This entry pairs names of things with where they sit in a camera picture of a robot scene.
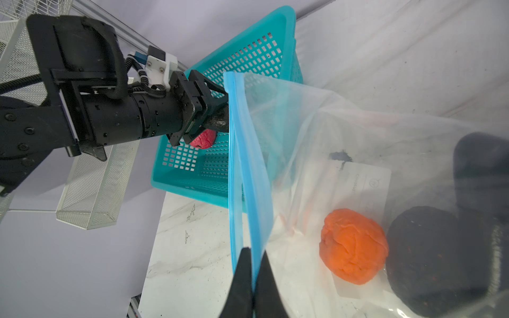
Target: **white marble surface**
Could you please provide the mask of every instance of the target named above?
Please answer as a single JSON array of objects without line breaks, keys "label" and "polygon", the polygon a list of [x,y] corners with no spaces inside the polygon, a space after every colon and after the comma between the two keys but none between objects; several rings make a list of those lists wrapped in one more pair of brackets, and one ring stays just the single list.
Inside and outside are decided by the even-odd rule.
[{"label": "white marble surface", "polygon": [[[507,119],[508,16],[506,0],[336,0],[297,22],[304,83],[368,110]],[[227,210],[168,194],[143,318],[216,317],[231,277]],[[338,316],[388,314],[370,306]]]}]

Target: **plastic basket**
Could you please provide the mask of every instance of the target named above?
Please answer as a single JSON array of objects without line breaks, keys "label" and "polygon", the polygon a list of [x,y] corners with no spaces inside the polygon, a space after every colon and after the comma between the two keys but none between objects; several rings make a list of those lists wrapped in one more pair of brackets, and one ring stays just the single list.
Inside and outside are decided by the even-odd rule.
[{"label": "plastic basket", "polygon": [[[278,8],[190,67],[186,75],[195,69],[221,86],[223,73],[228,71],[302,83],[295,53],[295,21],[291,7]],[[218,133],[211,148],[198,150],[183,142],[172,147],[162,136],[152,170],[152,186],[227,208],[228,142],[228,134]]]}]

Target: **bolt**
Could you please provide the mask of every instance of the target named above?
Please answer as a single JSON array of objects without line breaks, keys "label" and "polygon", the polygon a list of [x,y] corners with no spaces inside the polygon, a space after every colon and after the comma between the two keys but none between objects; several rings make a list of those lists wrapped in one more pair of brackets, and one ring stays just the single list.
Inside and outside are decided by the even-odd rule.
[{"label": "bolt", "polygon": [[20,149],[21,151],[27,151],[28,149],[30,149],[30,147],[25,143],[20,143],[18,145],[18,149]]},{"label": "bolt", "polygon": [[25,128],[25,134],[27,135],[33,135],[35,133],[35,129],[32,127],[26,127]]},{"label": "bolt", "polygon": [[5,118],[6,120],[10,121],[10,122],[13,122],[13,121],[15,121],[15,120],[16,120],[16,115],[9,113],[9,114],[5,114],[5,117],[4,117],[4,118]]},{"label": "bolt", "polygon": [[33,166],[35,163],[35,161],[33,159],[30,159],[30,158],[23,158],[21,160],[21,164],[25,167],[30,167],[30,166]]}]

